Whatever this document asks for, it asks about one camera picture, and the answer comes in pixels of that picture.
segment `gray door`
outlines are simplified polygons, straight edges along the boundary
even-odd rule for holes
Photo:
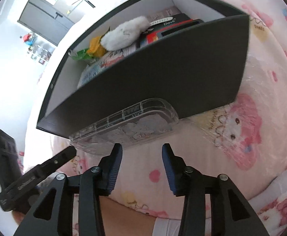
[[[74,24],[45,0],[29,0],[18,22],[56,46]]]

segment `clear plastic tray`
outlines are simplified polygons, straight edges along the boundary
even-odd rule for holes
[[[69,139],[74,147],[87,153],[108,155],[115,143],[123,148],[145,143],[173,131],[178,121],[167,101],[150,98],[91,124]]]

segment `metal screw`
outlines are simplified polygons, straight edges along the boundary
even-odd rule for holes
[[[187,172],[187,173],[192,173],[194,171],[194,168],[193,167],[191,167],[191,166],[186,166],[185,167],[185,172]]]
[[[57,176],[56,176],[56,179],[57,180],[63,180],[65,178],[65,174],[58,174]]]
[[[229,177],[228,177],[226,174],[221,174],[221,175],[219,176],[219,178],[220,178],[222,181],[226,181],[226,180],[229,179]]]
[[[91,171],[92,171],[93,173],[97,173],[97,172],[99,172],[100,170],[101,170],[101,168],[98,167],[98,166],[94,166],[94,167],[91,168]]]

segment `plush toy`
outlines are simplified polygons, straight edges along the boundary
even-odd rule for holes
[[[150,27],[149,21],[140,16],[124,22],[101,39],[101,45],[108,51],[125,48],[136,41],[140,34]]]

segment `open storage box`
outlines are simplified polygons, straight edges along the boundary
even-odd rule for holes
[[[204,23],[136,50],[77,89],[87,63],[73,60],[71,52],[88,47],[109,27],[172,6]],[[68,48],[46,93],[37,128],[75,139],[117,129],[123,120],[139,120],[148,110],[147,115],[165,114],[171,124],[231,103],[242,80],[248,35],[249,16],[220,0],[128,0]]]

